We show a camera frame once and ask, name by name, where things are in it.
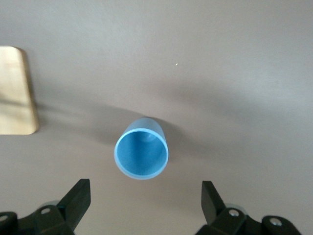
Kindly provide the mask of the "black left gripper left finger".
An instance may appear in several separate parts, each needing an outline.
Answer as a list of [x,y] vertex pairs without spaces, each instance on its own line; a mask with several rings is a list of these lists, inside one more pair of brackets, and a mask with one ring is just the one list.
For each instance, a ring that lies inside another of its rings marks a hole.
[[80,179],[56,205],[44,205],[23,218],[18,218],[15,212],[1,212],[0,233],[73,235],[90,203],[90,180]]

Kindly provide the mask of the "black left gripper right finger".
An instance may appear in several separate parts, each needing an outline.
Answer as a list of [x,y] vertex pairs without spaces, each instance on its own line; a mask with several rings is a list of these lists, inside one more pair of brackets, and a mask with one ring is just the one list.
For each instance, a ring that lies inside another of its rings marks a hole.
[[257,222],[241,209],[227,207],[211,181],[201,185],[201,208],[206,220],[198,235],[299,235],[287,219],[274,215]]

